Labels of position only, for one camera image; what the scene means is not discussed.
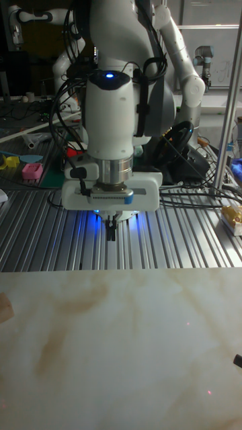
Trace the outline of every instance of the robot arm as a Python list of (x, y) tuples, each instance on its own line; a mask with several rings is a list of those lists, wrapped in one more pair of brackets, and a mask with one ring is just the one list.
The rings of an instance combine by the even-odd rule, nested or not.
[[(67, 9), (51, 9), (49, 11), (28, 13), (18, 7), (17, 5), (9, 8), (9, 26), (13, 37), (13, 43), (19, 48), (24, 43), (22, 38), (21, 24), (28, 24), (30, 22), (48, 22), (55, 26), (62, 26), (67, 16)], [(69, 14), (69, 23), (73, 23), (73, 12)], [(73, 59), (73, 52), (78, 55), (85, 47), (85, 41), (82, 37), (73, 39), (71, 42), (70, 54), (65, 50), (55, 62), (52, 70), (54, 74), (54, 88), (57, 93), (63, 81), (67, 79), (66, 72), (71, 65)], [(73, 97), (68, 98), (66, 103), (63, 103), (67, 98), (64, 96), (60, 100), (62, 110), (78, 112), (79, 106)]]
[(161, 32), (181, 87), (182, 105), (175, 122), (189, 121), (193, 123), (194, 129), (197, 129), (205, 84), (194, 69), (182, 34), (172, 19), (170, 10), (164, 5), (155, 8), (155, 28)]

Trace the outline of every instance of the pink object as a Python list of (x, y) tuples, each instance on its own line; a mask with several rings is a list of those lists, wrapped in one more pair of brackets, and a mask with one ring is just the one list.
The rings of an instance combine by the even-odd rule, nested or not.
[(23, 179), (39, 179), (42, 173), (42, 164), (28, 163), (22, 170), (22, 177)]

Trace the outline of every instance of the cluttered desk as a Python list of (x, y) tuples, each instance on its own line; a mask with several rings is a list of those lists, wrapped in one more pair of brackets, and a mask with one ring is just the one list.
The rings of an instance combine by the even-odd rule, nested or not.
[[(113, 11), (108, 2), (85, 10), (79, 2), (68, 11), (9, 9), (15, 46), (22, 45), (23, 25), (44, 20), (64, 24), (66, 50), (52, 68), (55, 96), (26, 93), (10, 104), (4, 97), (0, 106), (1, 271), (241, 267), (233, 228), (241, 192), (199, 137), (213, 50), (201, 47), (192, 62), (169, 9), (156, 6), (151, 20), (148, 3), (117, 1)], [(157, 32), (179, 78), (179, 109)], [(94, 57), (82, 67), (83, 37), (90, 35)], [(77, 71), (67, 78), (71, 65)], [(223, 214), (225, 226), (220, 211), (227, 206), (234, 213)]]

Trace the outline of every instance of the marble surface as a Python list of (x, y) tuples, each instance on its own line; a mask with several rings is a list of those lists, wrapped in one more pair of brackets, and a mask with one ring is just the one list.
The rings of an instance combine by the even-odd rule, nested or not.
[(0, 273), (0, 429), (241, 430), (241, 274)]

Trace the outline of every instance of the workbench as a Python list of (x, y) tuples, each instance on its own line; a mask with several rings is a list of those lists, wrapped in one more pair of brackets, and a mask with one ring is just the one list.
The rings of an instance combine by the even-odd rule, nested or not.
[[(43, 155), (43, 177), (58, 154), (53, 140), (30, 150), (18, 138), (1, 144), (1, 148)], [(123, 222), (116, 242), (107, 242), (98, 215), (49, 206), (51, 191), (24, 187), (22, 167), (20, 164), (17, 169), (1, 172), (0, 187), (6, 189), (9, 201), (0, 207), (0, 271), (242, 266), (242, 239), (225, 227), (219, 209), (181, 209), (161, 201), (155, 213), (140, 213)], [(187, 197), (174, 193), (176, 189), (167, 190), (171, 205), (176, 201), (202, 203), (202, 198), (190, 197), (189, 191)], [(51, 198), (60, 204), (61, 191)]]
[(241, 269), (0, 273), (3, 430), (241, 430)]

